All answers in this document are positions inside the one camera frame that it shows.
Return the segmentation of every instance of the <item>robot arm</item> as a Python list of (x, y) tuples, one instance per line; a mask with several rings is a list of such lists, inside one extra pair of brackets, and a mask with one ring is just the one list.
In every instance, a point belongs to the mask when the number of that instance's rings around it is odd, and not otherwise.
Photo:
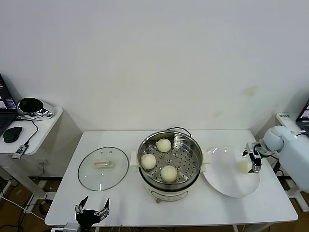
[(303, 133), (290, 131), (287, 127), (275, 126), (268, 129), (264, 138), (257, 142), (247, 143), (243, 155), (249, 154), (252, 169), (250, 172), (259, 172), (261, 158), (277, 155), (281, 166), (288, 172), (300, 189), (309, 191), (309, 143), (297, 138)]
[(104, 208), (98, 211), (83, 209), (87, 200), (88, 196), (75, 206), (75, 218), (78, 223), (68, 222), (64, 228), (52, 228), (52, 232), (89, 232), (93, 224), (100, 223), (110, 214), (110, 199)]

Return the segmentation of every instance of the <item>speaker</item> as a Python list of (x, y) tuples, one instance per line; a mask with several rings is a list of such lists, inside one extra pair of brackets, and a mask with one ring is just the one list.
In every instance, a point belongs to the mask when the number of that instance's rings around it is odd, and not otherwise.
[(40, 117), (40, 120), (50, 119), (55, 114), (55, 109), (50, 104), (36, 98), (24, 98), (17, 104), (19, 115)]

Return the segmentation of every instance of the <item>laptop screen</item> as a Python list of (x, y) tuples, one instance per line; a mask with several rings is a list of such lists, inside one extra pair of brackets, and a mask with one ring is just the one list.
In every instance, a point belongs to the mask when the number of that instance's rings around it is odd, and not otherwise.
[(306, 106), (304, 107), (300, 115), (298, 116), (297, 120), (301, 121), (302, 119), (306, 119), (306, 120), (309, 119), (309, 101), (307, 102)]
[(0, 112), (15, 111), (16, 105), (0, 74)]

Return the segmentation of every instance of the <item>computer mouse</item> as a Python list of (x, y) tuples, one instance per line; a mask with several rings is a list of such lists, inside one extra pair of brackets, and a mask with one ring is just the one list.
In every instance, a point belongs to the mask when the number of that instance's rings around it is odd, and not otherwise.
[(15, 142), (21, 132), (21, 127), (12, 127), (7, 129), (3, 134), (3, 139), (6, 143), (12, 143)]

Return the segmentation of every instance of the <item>glass lid rim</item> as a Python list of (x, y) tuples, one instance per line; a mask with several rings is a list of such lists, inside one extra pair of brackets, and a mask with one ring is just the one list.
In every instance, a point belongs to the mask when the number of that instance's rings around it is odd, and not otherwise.
[[(114, 149), (119, 150), (120, 152), (122, 152), (122, 153), (125, 155), (126, 160), (127, 160), (127, 169), (126, 169), (126, 173), (125, 173), (124, 176), (119, 180), (119, 182), (117, 182), (117, 184), (115, 184), (115, 185), (113, 185), (113, 186), (111, 186), (111, 187), (109, 187), (109, 188), (106, 188), (106, 189), (104, 189), (104, 190), (93, 190), (93, 189), (89, 189), (88, 187), (86, 187), (86, 186), (81, 182), (81, 180), (80, 180), (80, 178), (79, 178), (79, 169), (81, 168), (81, 165), (82, 165), (83, 161), (84, 161), (88, 156), (90, 156), (92, 153), (94, 153), (94, 152), (96, 152), (96, 151), (98, 151), (98, 150), (100, 150), (100, 149), (103, 149), (103, 148), (114, 148)], [(90, 152), (85, 158), (83, 158), (83, 160), (82, 160), (82, 162), (80, 163), (80, 165), (79, 165), (79, 167), (78, 167), (78, 170), (77, 170), (77, 177), (78, 177), (79, 183), (80, 183), (83, 187), (85, 187), (86, 189), (88, 189), (88, 190), (90, 190), (90, 191), (95, 191), (95, 192), (102, 192), (102, 191), (111, 189), (111, 188), (115, 187), (116, 185), (118, 185), (118, 184), (125, 178), (127, 172), (129, 171), (129, 165), (130, 165), (130, 163), (129, 163), (129, 158), (127, 157), (126, 153), (125, 153), (123, 150), (121, 150), (121, 149), (119, 149), (119, 148), (117, 148), (117, 147), (114, 147), (114, 146), (104, 146), (104, 147), (100, 147), (100, 148), (98, 148), (98, 149), (96, 149), (96, 150)]]

